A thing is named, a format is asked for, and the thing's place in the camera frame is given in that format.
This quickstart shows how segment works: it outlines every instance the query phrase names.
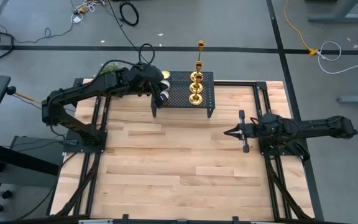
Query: gray floor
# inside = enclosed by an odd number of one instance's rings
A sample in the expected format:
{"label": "gray floor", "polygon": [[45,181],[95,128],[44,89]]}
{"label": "gray floor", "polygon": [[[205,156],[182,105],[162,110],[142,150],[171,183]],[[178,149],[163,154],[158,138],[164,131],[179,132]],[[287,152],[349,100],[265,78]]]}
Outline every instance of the gray floor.
{"label": "gray floor", "polygon": [[[203,39],[210,47],[277,47],[265,1],[233,0],[228,4],[218,0],[149,0],[133,3],[139,10],[140,23],[137,27],[124,26],[124,30],[136,45],[149,42],[155,46],[187,47]],[[283,45],[286,49],[303,49],[298,35],[284,20],[284,3],[284,0],[273,0]],[[343,49],[354,49],[357,45],[358,50],[358,24],[307,21],[308,13],[332,12],[339,4],[342,2],[292,1],[287,13],[310,47],[320,48],[323,42],[333,40]],[[44,34],[45,27],[50,27],[52,34],[68,29],[70,6],[68,0],[10,0],[0,16],[0,24],[19,40],[34,40]],[[358,5],[352,12],[358,13]],[[116,22],[100,7],[87,14],[66,36],[41,40],[36,45],[129,46]],[[196,56],[194,52],[157,52],[154,64],[167,70],[192,70]],[[0,75],[11,76],[11,84],[18,91],[42,100],[52,90],[72,85],[74,78],[92,76],[101,63],[111,58],[136,62],[137,54],[17,50],[0,61]],[[358,94],[358,68],[328,75],[320,70],[316,57],[287,55],[287,60],[303,119],[339,114],[350,118],[358,129],[358,105],[336,103],[339,95]],[[205,52],[202,61],[204,70],[213,71],[215,79],[284,80],[278,54]],[[326,70],[338,71],[355,64],[358,64],[358,56],[347,55],[337,62],[324,62],[323,66]],[[0,106],[0,144],[9,144],[15,135],[54,137],[41,122],[39,110],[7,96]],[[358,223],[358,136],[348,141],[312,139],[308,145],[325,220]],[[46,189],[47,186],[39,195],[45,195]],[[29,197],[28,203],[36,204],[37,199],[39,201],[39,198]],[[27,211],[16,213],[20,216]]]}

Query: black bracket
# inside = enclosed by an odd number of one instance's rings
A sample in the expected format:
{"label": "black bracket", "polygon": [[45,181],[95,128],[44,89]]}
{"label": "black bracket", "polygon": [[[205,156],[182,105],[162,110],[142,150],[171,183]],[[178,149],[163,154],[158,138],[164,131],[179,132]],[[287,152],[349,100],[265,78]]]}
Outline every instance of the black bracket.
{"label": "black bracket", "polygon": [[87,152],[87,153],[103,153],[104,148],[106,147],[106,140],[107,140],[107,130],[99,130],[99,136],[101,137],[100,144],[98,145],[89,145],[84,144],[83,139],[81,138],[80,134],[68,130],[67,132],[67,139],[69,140],[77,140],[77,145],[72,144],[65,144],[63,151],[64,152]]}
{"label": "black bracket", "polygon": [[128,214],[123,214],[121,224],[128,224],[128,219],[129,219],[129,215]]}
{"label": "black bracket", "polygon": [[257,87],[262,89],[263,91],[267,91],[267,84],[266,82],[256,82]]}
{"label": "black bracket", "polygon": [[233,217],[233,224],[240,224],[239,217]]}
{"label": "black bracket", "polygon": [[187,224],[187,220],[177,220],[177,224]]}

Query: desk leg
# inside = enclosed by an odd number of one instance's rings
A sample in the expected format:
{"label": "desk leg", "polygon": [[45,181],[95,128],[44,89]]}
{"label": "desk leg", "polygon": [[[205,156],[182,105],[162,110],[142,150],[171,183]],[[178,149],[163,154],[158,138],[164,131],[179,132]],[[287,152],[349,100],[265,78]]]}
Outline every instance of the desk leg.
{"label": "desk leg", "polygon": [[208,118],[211,118],[212,113],[214,112],[215,108],[207,108],[206,109],[206,115]]}
{"label": "desk leg", "polygon": [[58,175],[59,166],[0,146],[0,162],[31,169],[44,174]]}
{"label": "desk leg", "polygon": [[153,118],[157,116],[157,107],[154,103],[152,103],[152,112],[153,112]]}

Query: wooden tabletop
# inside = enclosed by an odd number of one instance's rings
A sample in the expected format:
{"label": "wooden tabletop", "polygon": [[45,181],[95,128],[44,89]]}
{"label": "wooden tabletop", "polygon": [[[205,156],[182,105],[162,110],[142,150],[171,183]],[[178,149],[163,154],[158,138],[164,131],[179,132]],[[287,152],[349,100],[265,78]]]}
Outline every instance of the wooden tabletop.
{"label": "wooden tabletop", "polygon": [[[267,82],[267,86],[272,112],[289,118],[283,83]],[[247,123],[250,117],[257,117],[252,88],[216,86],[215,97],[211,119],[205,109],[174,108],[160,109],[153,118],[149,97],[112,98],[91,217],[129,214],[135,219],[231,220],[238,216],[240,220],[273,220],[257,140],[249,141],[250,153],[246,154],[241,141],[223,134],[239,122],[239,110],[246,112]],[[90,123],[94,101],[79,102],[75,117]],[[51,214],[77,188],[83,156],[77,154],[62,168]],[[313,216],[300,159],[282,156],[282,163],[288,191]],[[279,193],[277,198],[282,215]]]}

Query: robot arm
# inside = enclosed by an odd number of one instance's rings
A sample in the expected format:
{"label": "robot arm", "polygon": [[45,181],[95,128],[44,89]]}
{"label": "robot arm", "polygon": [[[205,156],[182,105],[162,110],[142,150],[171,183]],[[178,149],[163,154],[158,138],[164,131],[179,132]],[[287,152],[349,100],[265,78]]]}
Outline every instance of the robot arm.
{"label": "robot arm", "polygon": [[343,116],[309,121],[294,121],[275,114],[265,114],[253,123],[245,124],[244,111],[239,112],[240,123],[224,134],[243,140],[244,152],[249,152],[247,138],[260,138],[272,146],[290,145],[291,140],[331,136],[333,138],[350,139],[357,134],[351,120]]}
{"label": "robot arm", "polygon": [[63,106],[94,96],[152,95],[155,105],[161,108],[168,100],[168,85],[162,83],[161,71],[153,66],[138,63],[131,69],[121,68],[97,75],[91,82],[65,90],[51,92],[42,102],[42,121],[47,125],[62,125],[78,134],[86,144],[96,145],[100,135],[95,125],[83,124],[66,113]]}

